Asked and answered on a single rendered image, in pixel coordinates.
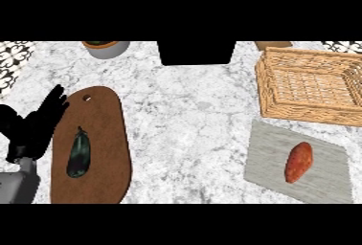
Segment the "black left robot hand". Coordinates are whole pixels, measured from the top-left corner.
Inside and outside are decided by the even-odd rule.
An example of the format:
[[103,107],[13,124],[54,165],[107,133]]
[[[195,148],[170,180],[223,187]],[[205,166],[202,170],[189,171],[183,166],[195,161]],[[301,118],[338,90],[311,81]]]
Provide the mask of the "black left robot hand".
[[6,160],[28,157],[38,160],[47,151],[53,130],[69,106],[63,87],[56,85],[40,108],[23,118],[14,109],[0,104],[0,133],[10,140]]

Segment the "grey plant pot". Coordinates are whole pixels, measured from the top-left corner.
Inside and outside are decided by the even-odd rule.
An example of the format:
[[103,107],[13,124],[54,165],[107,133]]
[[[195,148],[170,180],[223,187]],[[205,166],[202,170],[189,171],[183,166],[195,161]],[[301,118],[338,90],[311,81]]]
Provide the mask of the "grey plant pot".
[[99,59],[109,59],[119,56],[125,52],[128,45],[128,41],[110,41],[97,45],[90,44],[87,41],[82,42],[82,46],[90,55]]

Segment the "brown wooden cutting board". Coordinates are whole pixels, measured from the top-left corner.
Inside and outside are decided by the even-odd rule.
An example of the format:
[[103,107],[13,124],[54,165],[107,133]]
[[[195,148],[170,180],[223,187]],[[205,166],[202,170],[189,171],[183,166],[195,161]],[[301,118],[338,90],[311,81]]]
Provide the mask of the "brown wooden cutting board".
[[[105,86],[81,89],[68,97],[69,107],[51,138],[50,202],[118,203],[131,180],[131,160],[115,91]],[[81,128],[90,141],[90,166],[85,174],[71,178],[68,160]]]

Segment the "orange sweet potato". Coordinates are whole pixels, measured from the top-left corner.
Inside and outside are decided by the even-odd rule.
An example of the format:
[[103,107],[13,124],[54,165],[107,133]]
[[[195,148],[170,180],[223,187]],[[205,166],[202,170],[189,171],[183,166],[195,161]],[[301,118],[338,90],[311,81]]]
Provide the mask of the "orange sweet potato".
[[288,184],[298,181],[313,165],[313,148],[307,142],[298,143],[288,154],[283,178]]

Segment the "grey placemat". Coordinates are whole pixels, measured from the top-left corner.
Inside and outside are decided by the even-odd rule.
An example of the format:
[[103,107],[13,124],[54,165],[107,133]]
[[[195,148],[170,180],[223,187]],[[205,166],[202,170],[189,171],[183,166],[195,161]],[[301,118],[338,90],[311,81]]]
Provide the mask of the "grey placemat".
[[351,203],[344,148],[258,121],[251,123],[245,180],[304,203]]

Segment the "wicker basket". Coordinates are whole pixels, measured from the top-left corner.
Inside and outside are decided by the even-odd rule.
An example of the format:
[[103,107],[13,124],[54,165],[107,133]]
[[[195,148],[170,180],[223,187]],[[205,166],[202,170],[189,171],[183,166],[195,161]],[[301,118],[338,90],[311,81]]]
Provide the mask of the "wicker basket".
[[264,118],[362,127],[362,55],[267,47],[254,71]]

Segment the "brown wooden block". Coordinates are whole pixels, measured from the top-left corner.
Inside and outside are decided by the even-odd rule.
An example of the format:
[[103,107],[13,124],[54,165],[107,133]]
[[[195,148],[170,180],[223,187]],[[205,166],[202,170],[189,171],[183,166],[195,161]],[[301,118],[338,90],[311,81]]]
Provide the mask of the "brown wooden block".
[[255,41],[257,49],[264,51],[267,47],[286,48],[292,46],[289,41]]

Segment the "black appliance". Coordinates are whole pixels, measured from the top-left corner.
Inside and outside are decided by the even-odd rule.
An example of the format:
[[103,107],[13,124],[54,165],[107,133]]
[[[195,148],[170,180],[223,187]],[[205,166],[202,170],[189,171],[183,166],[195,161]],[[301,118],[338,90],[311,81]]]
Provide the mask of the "black appliance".
[[235,41],[158,41],[161,64],[214,65],[227,64],[235,49]]

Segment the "dark green eggplant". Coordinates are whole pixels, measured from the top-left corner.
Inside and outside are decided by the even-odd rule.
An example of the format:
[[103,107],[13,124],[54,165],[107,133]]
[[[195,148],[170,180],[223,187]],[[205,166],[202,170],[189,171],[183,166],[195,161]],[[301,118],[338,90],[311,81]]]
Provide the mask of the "dark green eggplant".
[[73,139],[68,159],[66,174],[71,178],[79,178],[87,173],[90,166],[90,141],[81,127]]

